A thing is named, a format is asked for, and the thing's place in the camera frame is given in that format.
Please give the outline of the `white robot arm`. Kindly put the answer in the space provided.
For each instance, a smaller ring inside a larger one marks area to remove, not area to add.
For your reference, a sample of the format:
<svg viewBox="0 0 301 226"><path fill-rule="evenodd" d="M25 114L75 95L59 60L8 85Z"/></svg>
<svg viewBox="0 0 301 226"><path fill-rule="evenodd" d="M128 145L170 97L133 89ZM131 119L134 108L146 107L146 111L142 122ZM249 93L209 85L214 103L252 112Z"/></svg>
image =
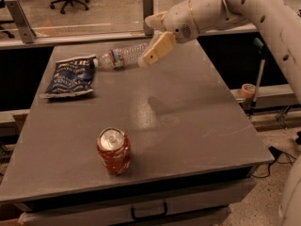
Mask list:
<svg viewBox="0 0 301 226"><path fill-rule="evenodd" d="M254 24L301 102L301 19L283 0L185 0L145 23L159 33L139 57L141 67L207 31Z"/></svg>

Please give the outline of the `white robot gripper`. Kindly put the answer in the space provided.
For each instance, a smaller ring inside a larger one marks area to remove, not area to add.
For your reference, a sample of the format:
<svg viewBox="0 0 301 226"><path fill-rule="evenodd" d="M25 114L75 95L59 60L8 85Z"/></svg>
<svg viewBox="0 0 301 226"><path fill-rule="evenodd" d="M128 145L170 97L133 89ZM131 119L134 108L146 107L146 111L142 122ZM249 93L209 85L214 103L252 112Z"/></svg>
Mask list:
<svg viewBox="0 0 301 226"><path fill-rule="evenodd" d="M186 43L211 30L227 30L245 25L248 19L230 11L226 0L187 0L145 19L156 32L138 58L140 67L149 67L170 53L176 43Z"/></svg>

